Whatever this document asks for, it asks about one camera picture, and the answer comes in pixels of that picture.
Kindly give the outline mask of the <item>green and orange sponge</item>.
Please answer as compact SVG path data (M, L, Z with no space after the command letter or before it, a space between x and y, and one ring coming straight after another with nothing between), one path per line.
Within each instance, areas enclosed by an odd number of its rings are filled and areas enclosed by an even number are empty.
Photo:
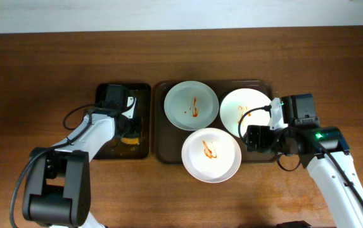
M133 138L123 137L123 138L121 138L120 141L127 145L139 145L141 138L140 137L133 137Z

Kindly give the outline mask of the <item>white plate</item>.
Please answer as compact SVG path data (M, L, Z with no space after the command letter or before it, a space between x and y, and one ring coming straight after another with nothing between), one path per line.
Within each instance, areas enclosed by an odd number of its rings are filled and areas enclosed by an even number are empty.
M221 102L220 119L224 127L234 136L239 137L238 124L249 110L261 108L271 103L271 100L262 92L254 89L236 89L230 92ZM268 125L270 121L268 111L257 110L245 116L241 122L241 135L246 133L248 125Z
M230 179L241 165L240 146L229 133L216 129L200 129L190 134L181 149L184 168L194 178L207 183Z

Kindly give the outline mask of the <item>pale blue plate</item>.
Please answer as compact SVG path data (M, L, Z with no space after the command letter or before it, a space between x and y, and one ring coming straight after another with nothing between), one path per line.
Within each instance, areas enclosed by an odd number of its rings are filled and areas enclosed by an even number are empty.
M219 100L208 85L184 81L173 86L163 102L165 115L177 128L196 131L208 127L217 117Z

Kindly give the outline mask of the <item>white plate front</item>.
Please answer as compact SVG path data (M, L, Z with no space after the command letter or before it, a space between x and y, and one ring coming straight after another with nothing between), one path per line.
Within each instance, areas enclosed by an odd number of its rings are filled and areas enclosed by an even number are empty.
M181 149L184 168L194 178L207 183L230 179L241 165L240 146L229 133L216 129L200 129L190 134Z

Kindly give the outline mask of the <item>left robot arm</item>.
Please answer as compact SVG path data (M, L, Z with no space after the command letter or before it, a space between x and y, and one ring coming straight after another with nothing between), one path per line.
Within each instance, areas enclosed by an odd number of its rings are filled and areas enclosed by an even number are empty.
M136 105L133 90L107 84L99 101L83 105L82 122L65 139L31 151L12 196L25 186L25 220L41 227L103 226L90 212L89 164L107 142L131 131Z

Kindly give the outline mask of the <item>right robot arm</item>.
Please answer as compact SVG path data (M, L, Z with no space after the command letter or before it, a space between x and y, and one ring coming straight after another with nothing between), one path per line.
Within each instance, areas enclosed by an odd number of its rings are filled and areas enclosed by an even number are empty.
M363 187L340 129L321 127L311 94L275 98L267 125L238 130L249 152L297 155L317 184L337 227L363 227Z

